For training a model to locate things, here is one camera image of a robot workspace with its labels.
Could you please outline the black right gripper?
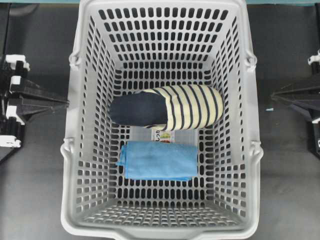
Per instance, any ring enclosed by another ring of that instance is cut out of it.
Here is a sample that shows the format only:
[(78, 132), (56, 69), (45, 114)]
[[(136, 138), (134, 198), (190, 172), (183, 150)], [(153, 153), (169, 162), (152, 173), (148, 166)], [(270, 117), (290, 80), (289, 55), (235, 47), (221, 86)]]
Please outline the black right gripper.
[(302, 114), (312, 123), (314, 154), (320, 158), (320, 50), (308, 58), (312, 70), (312, 83), (291, 83), (271, 94), (274, 101), (280, 102)]

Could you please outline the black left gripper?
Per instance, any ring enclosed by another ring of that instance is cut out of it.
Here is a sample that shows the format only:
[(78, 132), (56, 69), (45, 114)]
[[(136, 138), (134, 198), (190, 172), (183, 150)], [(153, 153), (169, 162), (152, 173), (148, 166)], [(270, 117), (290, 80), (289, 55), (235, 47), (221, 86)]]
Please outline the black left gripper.
[[(68, 99), (28, 79), (30, 64), (22, 54), (7, 54), (0, 58), (0, 146), (22, 146), (22, 120), (27, 115), (54, 113), (69, 106)], [(15, 85), (15, 93), (10, 88)], [(20, 93), (38, 98), (18, 98)]]

